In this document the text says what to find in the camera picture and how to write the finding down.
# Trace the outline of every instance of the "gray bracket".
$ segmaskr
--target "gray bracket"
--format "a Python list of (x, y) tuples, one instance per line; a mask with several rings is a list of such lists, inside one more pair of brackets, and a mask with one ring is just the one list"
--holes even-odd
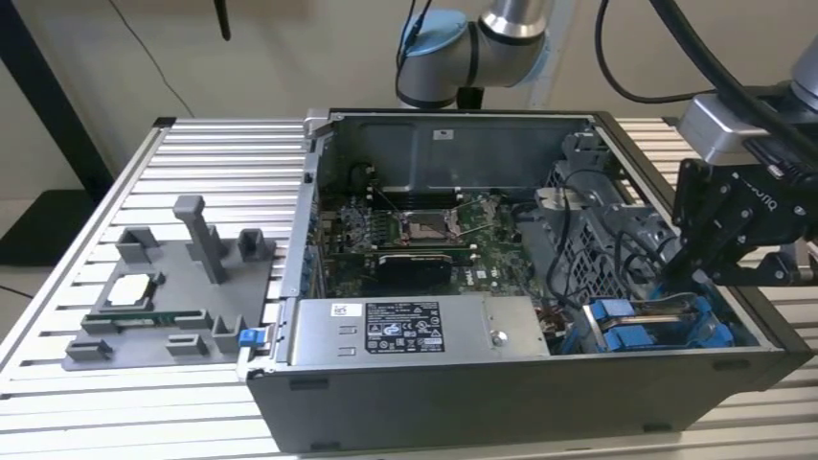
[[(192, 237), (198, 243), (156, 241), (148, 228), (126, 229), (118, 243), (123, 259), (82, 320), (82, 331), (63, 359), (64, 369), (210, 364), (238, 359), (238, 336), (261, 324), (275, 242), (259, 229), (245, 229), (237, 240), (221, 241), (200, 218), (200, 197), (180, 201), (178, 207), (186, 209), (179, 209), (179, 214), (190, 218), (188, 228), (196, 228)], [(196, 234), (202, 226), (204, 236)], [(202, 249), (202, 243), (210, 249)], [(202, 264), (191, 258), (191, 245)], [(215, 265), (204, 261), (211, 256), (225, 272), (221, 283), (213, 283)], [(143, 274), (152, 284), (146, 289), (143, 285), (135, 287), (138, 302), (112, 306), (108, 296), (116, 281)], [(124, 292), (118, 297), (130, 301)]]
[(311, 108), (307, 110), (307, 117), (305, 117), (305, 136), (309, 139), (325, 135), (331, 131), (330, 121), (330, 109), (329, 108)]
[(204, 272), (210, 282), (215, 285), (227, 279), (226, 268), (222, 266), (222, 240), (217, 233), (217, 228), (207, 227), (207, 222), (202, 216), (204, 210), (204, 199), (199, 195), (183, 195), (174, 204), (174, 215), (182, 220), (191, 232), (194, 240), (192, 254), (194, 259), (202, 262)]

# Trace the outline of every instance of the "cable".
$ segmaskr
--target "cable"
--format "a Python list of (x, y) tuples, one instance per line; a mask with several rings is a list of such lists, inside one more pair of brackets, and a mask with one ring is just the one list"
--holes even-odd
[(574, 174), (577, 173), (597, 173), (597, 174), (605, 175), (606, 177), (609, 177), (609, 175), (601, 170), (579, 169), (579, 170), (573, 171), (565, 177), (562, 184), (557, 187), (558, 192), (559, 190), (562, 190), (562, 207), (565, 209), (565, 213), (563, 213), (565, 217), (562, 219), (561, 239), (558, 240), (557, 254), (554, 256), (554, 259), (551, 260), (551, 264), (549, 265), (549, 270), (546, 271), (546, 288), (549, 288), (551, 295), (557, 297), (561, 303), (563, 303), (571, 309), (578, 311), (582, 308), (582, 306), (577, 302), (574, 302), (563, 293), (558, 292), (554, 286), (554, 274), (558, 268), (558, 263), (561, 262), (562, 256), (565, 254), (565, 248), (567, 247), (567, 238), (569, 238), (569, 233), (571, 229), (571, 204), (569, 202), (567, 192), (566, 192), (566, 189), (571, 187), (569, 186), (567, 181), (571, 179), (571, 177), (574, 177)]
[[(622, 264), (622, 274), (628, 274), (630, 275), (630, 279), (634, 279), (634, 269), (630, 267), (630, 265), (634, 263), (634, 261), (637, 259), (648, 259), (649, 256), (646, 254), (638, 254), (636, 252), (632, 252), (630, 255), (625, 258), (625, 263)], [(660, 271), (656, 269), (656, 267), (653, 265), (649, 265), (649, 267), (652, 268), (653, 271), (653, 275), (660, 276)]]
[(148, 55), (148, 57), (151, 59), (151, 62), (154, 62), (154, 67), (156, 67), (156, 71), (159, 72), (159, 76), (163, 78), (163, 83), (166, 84), (167, 89), (174, 94), (174, 96), (176, 97), (176, 99), (179, 100), (182, 105), (184, 105), (184, 109), (188, 111), (188, 115), (191, 115), (191, 117), (195, 117), (196, 115), (194, 114), (194, 111), (191, 110), (191, 107), (188, 106), (188, 103), (184, 102), (184, 99), (182, 99), (182, 96), (179, 96), (179, 93), (176, 92), (174, 87), (170, 85), (170, 82), (167, 81), (167, 77), (166, 77), (166, 72), (163, 72), (163, 68), (160, 67), (159, 62), (154, 58), (154, 55), (151, 54), (151, 50), (148, 50), (148, 47), (146, 46), (144, 42), (142, 41), (142, 38), (139, 38), (139, 35), (136, 34), (136, 31), (131, 27), (131, 24), (128, 23), (128, 19), (126, 19), (126, 15), (119, 10), (119, 7), (116, 6), (116, 3), (114, 3), (114, 0), (107, 0), (107, 2), (111, 4), (111, 7), (116, 11), (116, 15), (122, 19), (123, 24), (126, 25), (126, 28), (131, 32), (131, 35), (136, 39), (136, 42), (139, 43), (139, 46), (142, 46), (142, 49), (144, 50), (144, 53)]
[(405, 28), (401, 31), (401, 37), (398, 38), (398, 52), (395, 53), (395, 68), (401, 67), (401, 56), (405, 51), (405, 36), (407, 36), (407, 28), (410, 27), (411, 15), (414, 14), (414, 6), (417, 4), (417, 0), (411, 0), (411, 5), (409, 6), (409, 14), (407, 20), (405, 21)]
[(614, 91), (626, 99), (640, 104), (668, 104), (668, 103), (678, 103), (681, 101), (688, 101), (693, 99), (694, 96), (700, 94), (712, 93), (710, 91), (700, 91), (696, 93), (684, 93), (676, 94), (673, 96), (640, 96), (625, 89), (625, 87), (617, 81), (614, 74), (611, 73), (611, 68), (609, 67), (607, 59), (605, 58), (605, 53), (602, 51), (602, 24), (605, 23), (605, 12), (609, 9), (609, 0), (602, 0), (599, 3), (599, 11), (597, 13), (597, 23), (594, 26), (593, 33), (593, 48), (597, 54), (597, 64), (599, 65), (599, 70), (602, 71), (602, 76), (605, 80), (609, 82)]
[(582, 308), (582, 306), (577, 302), (574, 302), (571, 299), (569, 299), (565, 295), (562, 295), (562, 293), (554, 287), (554, 273), (557, 271), (558, 263), (562, 259), (562, 255), (565, 254), (565, 248), (567, 247), (569, 232), (571, 229), (571, 204), (569, 203), (569, 200), (567, 200), (567, 193), (565, 192), (565, 187), (562, 187), (562, 205), (565, 208), (565, 213), (563, 213), (563, 218), (562, 218), (561, 239), (558, 241), (557, 254), (554, 256), (554, 259), (551, 260), (551, 264), (549, 265), (549, 270), (546, 271), (546, 285), (547, 285), (546, 287), (549, 288), (551, 295), (557, 297), (558, 301), (562, 304), (567, 305), (571, 309), (578, 311)]
[(678, 292), (676, 294), (672, 294), (666, 297), (660, 297), (657, 299), (632, 300), (630, 303), (637, 304), (637, 305), (664, 304), (665, 302), (670, 302), (672, 300), (677, 300), (682, 297), (693, 297), (693, 302), (696, 303), (698, 294), (696, 292)]
[(8, 287), (8, 286), (0, 285), (0, 290), (6, 290), (7, 292), (11, 292), (12, 294), (16, 294), (16, 295), (19, 295), (22, 297), (26, 297), (27, 299), (34, 299), (35, 298), (34, 295), (27, 294), (22, 290), (16, 290), (14, 287)]
[[(414, 4), (415, 0), (411, 2), (411, 9), (409, 10), (407, 22), (405, 23), (405, 30), (407, 29), (407, 24), (411, 21), (411, 13), (414, 12)], [(395, 95), (401, 97), (401, 91), (398, 90), (398, 81), (401, 80), (401, 73), (405, 70), (405, 64), (407, 63), (407, 56), (410, 54), (410, 48), (414, 46), (414, 42), (418, 39), (418, 35), (421, 34), (421, 29), (423, 28), (423, 21), (426, 20), (426, 13), (433, 6), (433, 0), (426, 0), (426, 5), (423, 5), (423, 10), (421, 10), (421, 14), (411, 25), (411, 29), (409, 30), (407, 38), (405, 39), (403, 34), (401, 35), (401, 40), (403, 43), (403, 47), (398, 48), (398, 72), (395, 72)]]
[(511, 210), (509, 211), (509, 215), (511, 216), (511, 220), (514, 220), (515, 222), (522, 222), (522, 221), (527, 221), (521, 219), (521, 214), (523, 213), (529, 213), (534, 210), (537, 210), (537, 208), (539, 208), (539, 205), (537, 204), (537, 201), (529, 201), (525, 203), (517, 203), (511, 205)]
[(662, 267), (668, 264), (665, 262), (665, 259), (662, 259), (662, 256), (656, 252), (656, 250), (649, 246), (649, 244), (640, 238), (638, 235), (636, 235), (630, 230), (628, 230), (626, 228), (624, 228), (621, 230), (621, 233), (628, 236), (636, 243), (637, 245), (642, 248), (642, 250), (645, 251), (646, 256), (649, 256), (654, 262), (657, 262)]
[(688, 57), (702, 75), (713, 83), (720, 99), (725, 102), (728, 108), (733, 112), (749, 116), (753, 124), (766, 129), (773, 138), (778, 139), (798, 155), (805, 164), (814, 168), (816, 162), (813, 159), (818, 158), (818, 146), (793, 126), (784, 122), (773, 109), (748, 93), (696, 33), (677, 2), (674, 0), (652, 0), (652, 5)]
[(375, 190), (381, 197), (383, 198), (383, 200), (389, 203), (389, 205), (393, 207), (393, 209), (395, 210), (395, 212), (398, 214), (401, 214), (401, 209), (398, 209), (398, 206), (395, 206), (395, 203), (393, 203), (393, 200), (389, 199), (389, 197), (386, 196), (386, 193), (381, 190), (381, 188), (377, 185), (373, 185), (373, 190)]
[(367, 170), (374, 167), (373, 163), (370, 163), (369, 161), (355, 161), (351, 165), (349, 165), (349, 169), (347, 169), (347, 191), (349, 191), (349, 193), (351, 195), (355, 192), (355, 190), (353, 188), (353, 174), (355, 173), (355, 170), (358, 168), (361, 168), (362, 166), (366, 166), (365, 173), (369, 174)]
[(660, 245), (656, 247), (656, 253), (661, 256), (662, 252), (665, 252), (665, 247), (668, 246), (668, 244), (670, 244), (670, 242), (673, 240), (677, 239), (677, 235), (672, 235), (670, 237), (668, 237), (665, 240), (662, 240), (662, 242), (660, 243)]

